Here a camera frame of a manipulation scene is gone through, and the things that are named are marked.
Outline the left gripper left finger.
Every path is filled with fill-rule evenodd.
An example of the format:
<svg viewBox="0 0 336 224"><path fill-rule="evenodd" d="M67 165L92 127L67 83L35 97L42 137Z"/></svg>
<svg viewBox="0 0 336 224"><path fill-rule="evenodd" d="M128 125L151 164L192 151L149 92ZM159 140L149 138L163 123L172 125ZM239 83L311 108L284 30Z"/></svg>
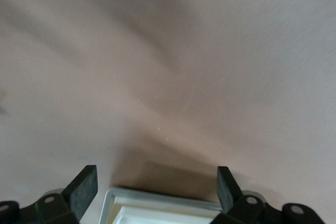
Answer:
<svg viewBox="0 0 336 224"><path fill-rule="evenodd" d="M49 191L27 207L1 201L1 223L79 223L97 192L97 167L87 165L66 188Z"/></svg>

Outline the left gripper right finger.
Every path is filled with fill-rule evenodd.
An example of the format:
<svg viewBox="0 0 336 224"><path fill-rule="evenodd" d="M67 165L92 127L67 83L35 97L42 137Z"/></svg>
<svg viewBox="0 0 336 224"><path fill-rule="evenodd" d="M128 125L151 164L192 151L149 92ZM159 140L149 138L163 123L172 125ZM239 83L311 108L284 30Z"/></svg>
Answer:
<svg viewBox="0 0 336 224"><path fill-rule="evenodd" d="M222 210L212 223L324 223L306 205L287 203L277 210L262 197L243 192L227 166L217 168L217 195Z"/></svg>

